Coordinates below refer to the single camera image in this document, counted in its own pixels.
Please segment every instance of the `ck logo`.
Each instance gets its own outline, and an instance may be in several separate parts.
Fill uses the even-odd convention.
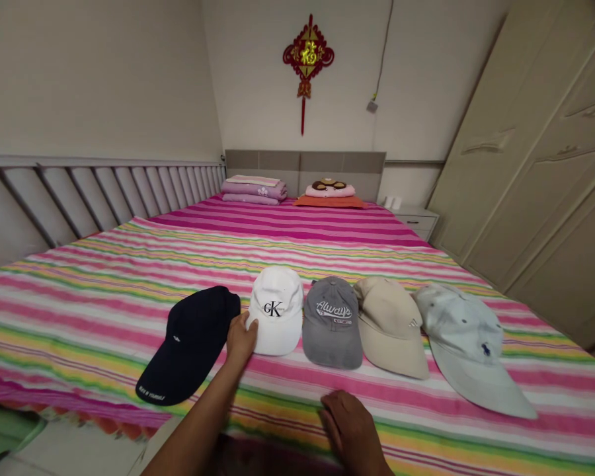
[[[282,304],[282,301],[271,301],[270,303],[264,305],[264,312],[269,314],[271,317],[273,317],[273,313],[276,314],[275,317],[280,317],[280,313],[278,312],[278,306],[280,304]]]

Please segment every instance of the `white wall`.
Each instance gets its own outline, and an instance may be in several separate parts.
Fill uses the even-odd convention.
[[[0,154],[221,151],[200,0],[0,0]]]
[[[386,151],[388,159],[444,160],[509,3],[395,0],[373,115],[366,105],[379,73],[388,0],[204,0],[224,148]],[[335,61],[311,82],[302,137],[299,79],[282,53],[309,13]],[[389,167],[379,195],[420,203],[439,170]]]

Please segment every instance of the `headboard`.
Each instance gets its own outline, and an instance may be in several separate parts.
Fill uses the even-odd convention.
[[[289,197],[302,195],[322,177],[352,184],[356,194],[376,202],[385,152],[226,150],[227,177],[262,175],[286,182]]]

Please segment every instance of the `wardrobe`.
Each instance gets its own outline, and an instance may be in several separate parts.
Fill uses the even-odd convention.
[[[515,0],[430,242],[595,355],[595,0]]]

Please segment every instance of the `nightstand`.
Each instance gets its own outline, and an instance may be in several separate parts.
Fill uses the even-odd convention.
[[[411,228],[424,241],[430,239],[432,230],[438,221],[438,214],[420,206],[403,204],[398,210],[392,208],[386,208],[386,210],[394,213],[401,223]]]

